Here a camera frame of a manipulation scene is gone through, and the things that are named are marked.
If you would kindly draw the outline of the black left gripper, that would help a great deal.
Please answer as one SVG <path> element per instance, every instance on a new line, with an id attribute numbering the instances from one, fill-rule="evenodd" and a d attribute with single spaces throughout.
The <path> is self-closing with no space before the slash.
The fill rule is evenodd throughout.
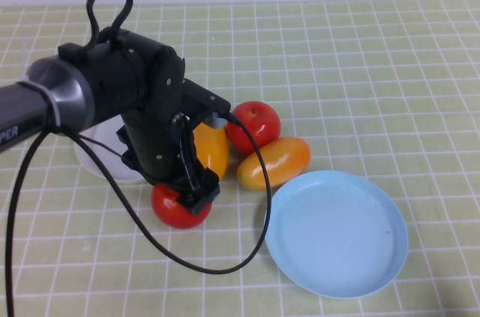
<path id="1" fill-rule="evenodd" d="M 121 114 L 117 132 L 127 146 L 121 160 L 152 186 L 176 195 L 189 214 L 199 215 L 220 193 L 218 173 L 200 162 L 194 129 L 216 127 L 220 108 L 203 102 L 143 103 Z"/>

